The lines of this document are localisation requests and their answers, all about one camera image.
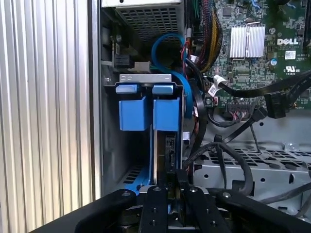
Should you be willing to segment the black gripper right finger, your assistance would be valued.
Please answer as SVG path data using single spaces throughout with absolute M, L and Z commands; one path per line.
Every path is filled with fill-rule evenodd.
M 187 172 L 176 171 L 181 195 L 201 233 L 309 233 L 311 225 L 235 191 L 216 196 L 190 186 Z

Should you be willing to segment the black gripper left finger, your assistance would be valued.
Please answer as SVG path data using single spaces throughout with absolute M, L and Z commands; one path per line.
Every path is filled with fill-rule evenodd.
M 155 185 L 136 195 L 116 190 L 82 208 L 76 233 L 167 233 L 168 173 L 158 172 Z

